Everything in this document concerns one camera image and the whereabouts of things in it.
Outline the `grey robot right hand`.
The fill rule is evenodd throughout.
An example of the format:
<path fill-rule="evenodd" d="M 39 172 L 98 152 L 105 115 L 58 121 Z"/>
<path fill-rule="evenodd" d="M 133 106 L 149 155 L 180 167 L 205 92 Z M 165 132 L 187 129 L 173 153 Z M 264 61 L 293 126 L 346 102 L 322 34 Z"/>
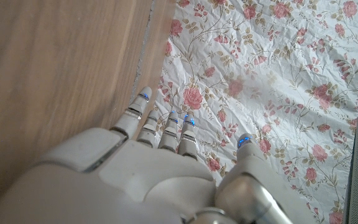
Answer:
<path fill-rule="evenodd" d="M 0 199 L 0 223 L 313 223 L 249 133 L 219 184 L 197 160 L 192 115 L 139 121 L 145 87 L 111 129 L 91 128 L 44 154 Z"/>

